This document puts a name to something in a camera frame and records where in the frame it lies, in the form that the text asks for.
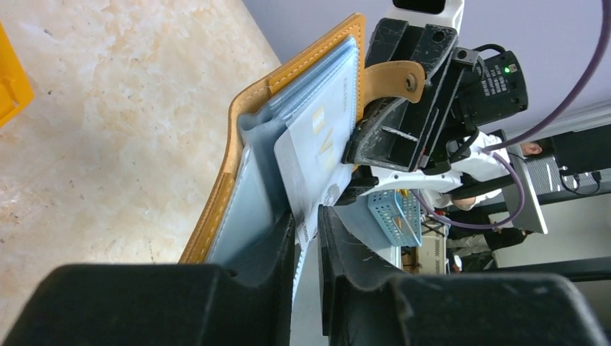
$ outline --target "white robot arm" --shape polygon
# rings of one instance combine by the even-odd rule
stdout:
[[[372,176],[377,177],[379,183],[362,195],[369,195],[371,192],[381,190],[417,189],[423,192],[423,195],[433,207],[444,208],[450,204],[451,200],[449,198],[435,197],[444,195],[462,186],[464,174],[469,174],[479,182],[489,181],[509,174],[505,167],[492,158],[491,154],[486,154],[482,151],[483,148],[497,143],[501,143],[499,137],[479,133],[477,139],[469,147],[470,154],[452,164],[452,169],[444,174],[426,175],[420,169],[415,172],[405,173],[392,169],[371,167]],[[501,149],[495,152],[506,161],[509,161],[507,150]],[[479,203],[487,198],[492,198],[499,193],[500,190],[486,193],[478,198],[476,202]]]
[[[406,5],[413,4],[413,1],[403,1]],[[426,12],[413,11],[402,9],[395,4],[392,4],[386,11],[386,18],[399,19],[409,22],[410,25],[423,27],[427,24],[442,25],[444,27],[453,27],[460,33],[460,25],[463,23],[463,12],[465,9],[465,0],[446,0],[443,11],[439,14],[430,14]]]

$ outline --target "person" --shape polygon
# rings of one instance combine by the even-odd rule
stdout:
[[[446,213],[445,217],[455,222],[466,223],[471,225],[490,225],[490,227],[487,229],[468,229],[460,226],[452,226],[450,227],[447,233],[447,237],[449,239],[458,240],[475,234],[485,234],[488,232],[494,232],[494,227],[491,225],[493,221],[490,219],[490,215],[482,212],[479,209],[469,211],[454,210],[450,211],[449,213]]]
[[[496,228],[484,234],[475,234],[461,239],[447,239],[446,247],[453,249],[454,255],[466,257],[487,251],[513,247],[524,242],[531,231],[516,228]]]
[[[463,271],[463,261],[460,256],[453,254],[451,249],[446,249],[445,258],[450,269],[448,274],[460,274]]]
[[[553,144],[550,138],[524,142],[521,143],[519,147],[522,149],[522,155],[524,155],[527,161],[539,160],[553,155]],[[471,208],[473,208],[473,206],[476,204],[481,203],[484,200],[488,200],[489,198],[494,198],[500,193],[501,190],[499,189],[481,196],[464,198],[460,200],[453,200],[449,195],[442,195],[442,197],[438,199],[437,204],[444,205],[444,207],[453,204],[456,208],[461,210],[471,210]]]

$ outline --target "marble table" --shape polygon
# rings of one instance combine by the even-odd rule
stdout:
[[[233,96],[279,65],[239,0],[5,0],[35,99],[0,129],[0,340],[74,262],[176,262]]]

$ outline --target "card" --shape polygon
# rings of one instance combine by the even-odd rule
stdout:
[[[317,232],[318,205],[334,205],[352,178],[353,165],[341,163],[356,122],[358,48],[348,40],[352,47],[296,108],[274,146],[302,248]]]

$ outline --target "blue plastic basket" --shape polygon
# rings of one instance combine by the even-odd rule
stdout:
[[[404,197],[396,190],[373,192],[369,194],[367,207],[392,245],[422,245],[420,204],[411,193]]]

